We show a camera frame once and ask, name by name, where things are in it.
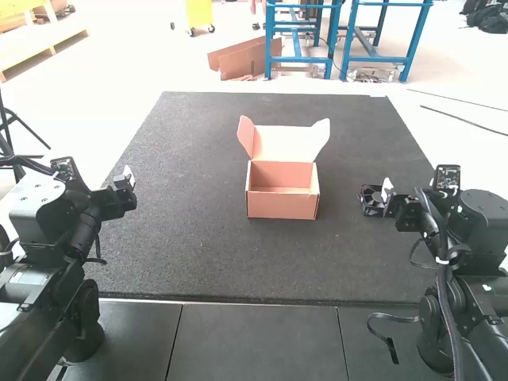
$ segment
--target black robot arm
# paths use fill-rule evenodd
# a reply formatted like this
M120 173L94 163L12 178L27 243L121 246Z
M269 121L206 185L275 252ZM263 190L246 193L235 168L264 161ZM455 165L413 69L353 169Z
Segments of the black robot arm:
M25 164L16 157L0 165ZM89 358L102 342L98 287L83 265L103 221L137 207L132 174L115 177L117 189L89 190L65 157L51 167L27 167L48 175L13 190L10 220L25 251L4 261L0 274L0 375L2 381L43 380L55 365Z
M412 195L368 185L360 188L359 198L364 215L394 217L398 231L420 233L438 271L445 270L441 294L448 314L437 282L425 292L414 319L421 323L418 351L425 363L456 379L506 379L508 277L500 265L508 245L508 201L484 190L460 190L456 165L438 166L432 188ZM451 342L461 353L455 368Z

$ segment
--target cardboard box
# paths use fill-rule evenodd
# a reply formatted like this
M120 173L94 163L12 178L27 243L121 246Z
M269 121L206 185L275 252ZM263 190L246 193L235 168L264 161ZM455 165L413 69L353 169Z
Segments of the cardboard box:
M330 120L312 127L268 126L241 116L237 136L250 158L247 217L315 220L320 193L314 161L330 137Z
M231 45L215 52L208 53L210 69L221 73L221 80L239 78L243 75L264 73L265 37ZM271 55L281 56L282 38L271 41Z

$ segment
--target box flap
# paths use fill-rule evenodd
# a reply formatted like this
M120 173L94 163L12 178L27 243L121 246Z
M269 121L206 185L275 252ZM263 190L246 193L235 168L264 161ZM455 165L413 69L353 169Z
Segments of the box flap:
M330 138L330 120L312 127L254 125L242 115L237 136L251 160L312 163Z

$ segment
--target yellow cart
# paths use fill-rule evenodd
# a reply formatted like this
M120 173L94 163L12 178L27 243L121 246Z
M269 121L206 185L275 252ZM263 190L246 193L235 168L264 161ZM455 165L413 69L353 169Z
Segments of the yellow cart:
M212 12L212 0L185 0L185 19L187 21L187 33L189 36L196 36L196 27L208 25L210 33L215 32Z

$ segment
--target metal rack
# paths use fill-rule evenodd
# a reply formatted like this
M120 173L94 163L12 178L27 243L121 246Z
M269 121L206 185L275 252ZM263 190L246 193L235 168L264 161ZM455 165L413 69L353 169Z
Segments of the metal rack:
M373 62L373 63L392 63L404 65L404 70L398 77L400 82L405 82L410 73L411 64L413 63L414 54L420 41L421 32L425 25L427 14L430 7L433 5L433 0L423 0L423 2L392 2L390 0L383 0L382 2L366 2L362 0L352 0L351 13L349 14L348 26L341 26L339 30L347 30L346 40L344 43L344 55L342 56L341 73L339 78L343 81L346 80L349 63L350 62ZM379 15L378 25L372 27L356 26L356 15L359 6L381 6L381 13ZM419 6L421 7L420 15L416 26L414 28L413 37L411 38L410 46L407 50L406 56L381 56L375 47L379 45L381 32L383 31L384 19L387 14L388 6ZM375 38L372 44L368 40L365 32L375 32ZM353 38L358 38L358 41L363 45L368 56L351 56L351 43Z
M339 25L339 16L341 14L342 1L334 1L331 5L324 5L324 0L318 0L317 4L279 4L275 0L267 0L267 30L266 30L266 52L265 52L265 66L264 76L268 79L271 78L271 65L273 63L305 63L305 64L324 64L325 65L325 79L329 79L332 74L333 66L333 53L335 51L335 44L337 43L337 30ZM291 21L276 21L275 9L288 8L291 14ZM316 21L310 20L297 20L294 8L299 9L317 9ZM327 57L304 57L302 56L302 48L300 46L299 33L313 33L314 46L319 45L321 19L324 8L330 8L333 16L330 18L327 44L328 55ZM294 56L271 56L271 39L275 32L291 32L294 44Z

